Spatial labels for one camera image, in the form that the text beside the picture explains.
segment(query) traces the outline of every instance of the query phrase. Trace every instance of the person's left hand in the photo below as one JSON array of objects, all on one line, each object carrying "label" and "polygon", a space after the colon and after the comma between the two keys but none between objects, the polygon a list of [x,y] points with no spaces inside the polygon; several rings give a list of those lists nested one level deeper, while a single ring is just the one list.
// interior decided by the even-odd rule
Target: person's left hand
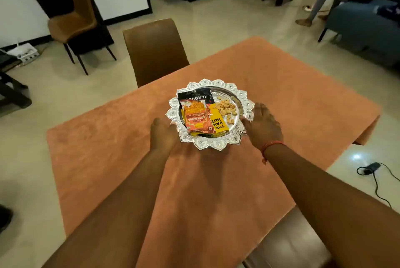
[{"label": "person's left hand", "polygon": [[178,139],[179,135],[174,124],[168,126],[161,119],[154,119],[150,127],[150,150],[169,154]]}]

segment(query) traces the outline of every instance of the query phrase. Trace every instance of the snack packet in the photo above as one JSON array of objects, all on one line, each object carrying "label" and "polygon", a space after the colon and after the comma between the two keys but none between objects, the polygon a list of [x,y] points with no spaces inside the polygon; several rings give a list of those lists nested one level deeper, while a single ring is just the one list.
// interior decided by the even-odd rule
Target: snack packet
[{"label": "snack packet", "polygon": [[216,108],[210,89],[178,93],[178,99],[186,128],[193,136],[229,130]]}]

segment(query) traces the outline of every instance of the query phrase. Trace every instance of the pile of nuts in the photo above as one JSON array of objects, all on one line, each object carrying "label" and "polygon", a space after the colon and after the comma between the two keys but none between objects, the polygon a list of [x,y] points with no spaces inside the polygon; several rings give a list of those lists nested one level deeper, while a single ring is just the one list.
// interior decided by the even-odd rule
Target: pile of nuts
[{"label": "pile of nuts", "polygon": [[221,101],[216,104],[216,108],[219,110],[222,117],[226,115],[226,122],[233,125],[235,123],[235,116],[237,115],[236,106],[228,98],[222,99],[220,96],[217,98]]}]

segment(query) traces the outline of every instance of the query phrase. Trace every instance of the person's left arm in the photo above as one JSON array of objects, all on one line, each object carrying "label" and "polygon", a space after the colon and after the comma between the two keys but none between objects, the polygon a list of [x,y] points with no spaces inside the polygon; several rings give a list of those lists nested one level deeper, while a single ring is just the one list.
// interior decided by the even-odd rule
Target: person's left arm
[{"label": "person's left arm", "polygon": [[151,125],[150,150],[140,163],[58,248],[43,268],[136,265],[165,163],[178,140],[175,125]]}]

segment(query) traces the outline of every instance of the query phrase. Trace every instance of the forearm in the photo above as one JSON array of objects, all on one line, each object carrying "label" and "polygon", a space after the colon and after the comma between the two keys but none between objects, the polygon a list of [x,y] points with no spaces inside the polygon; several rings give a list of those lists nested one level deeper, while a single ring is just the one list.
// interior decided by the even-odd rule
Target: forearm
[{"label": "forearm", "polygon": [[49,267],[134,267],[168,153],[150,151],[47,261]]},{"label": "forearm", "polygon": [[264,155],[341,267],[394,267],[400,215],[283,145]]}]

